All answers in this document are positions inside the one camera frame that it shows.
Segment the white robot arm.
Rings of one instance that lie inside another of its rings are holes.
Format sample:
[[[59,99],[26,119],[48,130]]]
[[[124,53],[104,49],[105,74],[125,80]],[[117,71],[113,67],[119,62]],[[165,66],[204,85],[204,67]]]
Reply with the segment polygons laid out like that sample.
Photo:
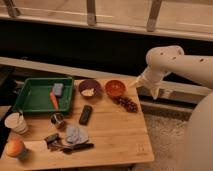
[[[212,89],[188,121],[177,171],[213,171],[213,56],[186,55],[180,46],[162,46],[147,52],[146,63],[147,67],[133,85],[146,87],[154,99],[169,73]]]

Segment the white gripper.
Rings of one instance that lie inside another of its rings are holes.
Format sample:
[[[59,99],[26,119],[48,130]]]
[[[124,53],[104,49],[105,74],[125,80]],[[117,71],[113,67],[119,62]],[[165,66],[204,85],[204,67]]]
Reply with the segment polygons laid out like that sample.
[[[147,67],[137,78],[134,83],[136,87],[144,86],[150,90],[154,100],[158,98],[160,83],[167,75],[166,71]]]

